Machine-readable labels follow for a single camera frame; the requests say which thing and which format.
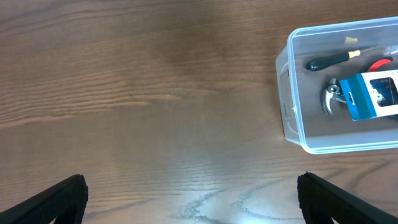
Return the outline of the silver ring wrench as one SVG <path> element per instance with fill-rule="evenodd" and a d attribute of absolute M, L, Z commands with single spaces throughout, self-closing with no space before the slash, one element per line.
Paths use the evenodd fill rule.
<path fill-rule="evenodd" d="M 339 85 L 330 85 L 328 87 L 328 92 L 334 95 L 341 95 L 341 89 Z"/>

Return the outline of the blue white screw box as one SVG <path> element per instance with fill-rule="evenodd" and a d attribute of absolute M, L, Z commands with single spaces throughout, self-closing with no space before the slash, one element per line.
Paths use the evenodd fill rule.
<path fill-rule="evenodd" d="M 397 114 L 397 70 L 357 73 L 340 85 L 352 120 Z"/>

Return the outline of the clear plastic container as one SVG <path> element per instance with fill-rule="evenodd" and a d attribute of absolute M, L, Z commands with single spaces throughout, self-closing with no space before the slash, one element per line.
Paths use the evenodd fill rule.
<path fill-rule="evenodd" d="M 304 66 L 318 57 L 382 45 L 349 61 L 311 72 Z M 397 70 L 397 18 L 387 17 L 293 31 L 277 57 L 277 82 L 284 134 L 311 154 L 366 151 L 397 147 L 397 114 L 354 121 L 347 103 L 331 102 L 324 112 L 322 95 L 332 78 L 367 73 L 384 57 L 393 61 L 377 72 Z"/>

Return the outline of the black yellow screwdriver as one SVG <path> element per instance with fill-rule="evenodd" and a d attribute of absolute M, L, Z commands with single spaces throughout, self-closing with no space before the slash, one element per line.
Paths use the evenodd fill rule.
<path fill-rule="evenodd" d="M 380 48 L 383 48 L 383 46 L 378 45 L 378 46 L 374 46 L 374 47 L 370 47 L 370 48 L 366 48 L 366 49 L 344 51 L 344 52 L 339 52 L 339 53 L 332 54 L 332 55 L 314 58 L 314 59 L 308 61 L 304 67 L 311 72 L 316 72 L 316 71 L 324 70 L 332 65 L 336 65 L 339 63 L 349 61 L 351 58 L 359 57 L 363 53 L 370 52 L 372 50 L 377 50 Z"/>

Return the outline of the small steel hammer black grip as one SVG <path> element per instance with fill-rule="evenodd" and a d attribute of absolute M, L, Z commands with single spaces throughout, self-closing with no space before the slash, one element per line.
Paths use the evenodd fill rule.
<path fill-rule="evenodd" d="M 333 114 L 332 107 L 331 107 L 331 102 L 332 101 L 337 101 L 339 103 L 346 104 L 346 100 L 345 100 L 345 97 L 344 97 L 344 94 L 343 94 L 342 90 L 341 90 L 341 95 L 334 95 L 334 94 L 328 92 L 328 87 L 330 85 L 339 85 L 340 86 L 340 83 L 339 83 L 339 81 L 336 78 L 332 78 L 332 79 L 329 80 L 328 86 L 323 91 L 322 106 L 323 106 L 324 112 L 326 114 L 328 114 L 328 115 L 332 115 Z"/>

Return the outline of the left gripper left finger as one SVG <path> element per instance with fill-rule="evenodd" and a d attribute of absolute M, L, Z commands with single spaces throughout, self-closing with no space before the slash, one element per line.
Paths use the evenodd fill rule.
<path fill-rule="evenodd" d="M 87 202 L 85 178 L 75 174 L 1 212 L 1 223 L 81 224 Z"/>

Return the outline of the red handled pliers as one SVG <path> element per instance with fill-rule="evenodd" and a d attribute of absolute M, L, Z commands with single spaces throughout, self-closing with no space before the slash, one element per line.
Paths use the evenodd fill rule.
<path fill-rule="evenodd" d="M 393 61 L 392 57 L 384 57 L 380 58 L 379 60 L 373 62 L 370 67 L 366 70 L 367 72 L 376 72 L 380 67 L 391 63 Z"/>

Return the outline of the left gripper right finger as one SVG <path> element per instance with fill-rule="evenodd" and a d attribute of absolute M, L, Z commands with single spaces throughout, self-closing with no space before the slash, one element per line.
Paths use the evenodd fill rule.
<path fill-rule="evenodd" d="M 297 178 L 299 207 L 307 224 L 395 224 L 397 217 L 313 173 Z"/>

